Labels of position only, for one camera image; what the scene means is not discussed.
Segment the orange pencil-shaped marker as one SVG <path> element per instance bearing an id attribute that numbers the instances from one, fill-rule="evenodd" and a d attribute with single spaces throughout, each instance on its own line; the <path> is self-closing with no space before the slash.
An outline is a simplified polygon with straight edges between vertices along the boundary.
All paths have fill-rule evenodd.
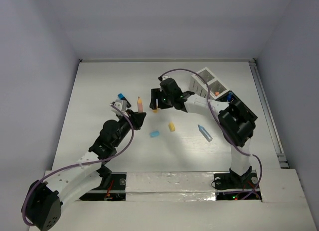
<path id="1" fill-rule="evenodd" d="M 141 97 L 138 97 L 138 100 L 137 100 L 137 108 L 138 108 L 138 112 L 139 112 L 139 113 L 143 113 L 143 112 L 144 112 L 144 109 L 143 109 L 143 101 L 142 101 Z"/>

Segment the light blue marker pen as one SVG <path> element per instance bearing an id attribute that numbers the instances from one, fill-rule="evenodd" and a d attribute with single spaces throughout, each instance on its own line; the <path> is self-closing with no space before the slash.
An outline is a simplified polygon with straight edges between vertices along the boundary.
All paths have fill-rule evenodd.
<path id="1" fill-rule="evenodd" d="M 212 136 L 208 133 L 208 131 L 203 126 L 198 125 L 198 130 L 208 142 L 211 142 L 213 140 Z"/>

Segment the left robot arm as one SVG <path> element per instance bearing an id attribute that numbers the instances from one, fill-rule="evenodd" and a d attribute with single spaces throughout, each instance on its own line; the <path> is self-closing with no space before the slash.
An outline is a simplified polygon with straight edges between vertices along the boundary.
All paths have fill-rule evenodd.
<path id="1" fill-rule="evenodd" d="M 103 124 L 98 138 L 76 163 L 54 170 L 30 185 L 21 207 L 22 219 L 27 226 L 35 226 L 41 231 L 50 230 L 66 205 L 63 198 L 92 173 L 95 173 L 93 183 L 98 188 L 109 186 L 111 171 L 106 163 L 129 148 L 133 135 L 121 151 L 116 150 L 129 132 L 141 129 L 147 115 L 146 112 L 130 109 L 124 112 L 115 110 L 118 120 L 107 120 Z"/>

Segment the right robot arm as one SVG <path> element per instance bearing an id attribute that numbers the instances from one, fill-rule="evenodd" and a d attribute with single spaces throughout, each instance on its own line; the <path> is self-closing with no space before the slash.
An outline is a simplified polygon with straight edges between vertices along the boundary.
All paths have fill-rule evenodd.
<path id="1" fill-rule="evenodd" d="M 209 100 L 192 91 L 183 92 L 173 78 L 167 78 L 160 82 L 159 88 L 151 89 L 150 108 L 175 108 L 186 113 L 212 117 L 231 145 L 230 183 L 234 187 L 241 187 L 247 182 L 252 172 L 250 143 L 256 119 L 250 115 L 241 100 L 232 103 Z"/>

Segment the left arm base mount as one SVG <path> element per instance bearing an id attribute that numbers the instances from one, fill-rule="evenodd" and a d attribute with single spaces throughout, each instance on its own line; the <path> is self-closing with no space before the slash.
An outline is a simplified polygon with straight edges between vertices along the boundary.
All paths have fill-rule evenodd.
<path id="1" fill-rule="evenodd" d="M 79 199 L 81 201 L 125 201 L 126 183 L 126 172 L 110 172 L 97 188 L 88 191 Z"/>

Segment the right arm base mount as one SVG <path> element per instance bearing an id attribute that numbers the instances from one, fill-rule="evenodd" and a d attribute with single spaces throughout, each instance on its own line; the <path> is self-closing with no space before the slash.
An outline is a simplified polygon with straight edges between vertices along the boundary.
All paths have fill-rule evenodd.
<path id="1" fill-rule="evenodd" d="M 249 170 L 242 176 L 229 170 L 214 173 L 211 187 L 215 189 L 217 201 L 262 200 L 260 187 L 257 185 L 256 171 Z"/>

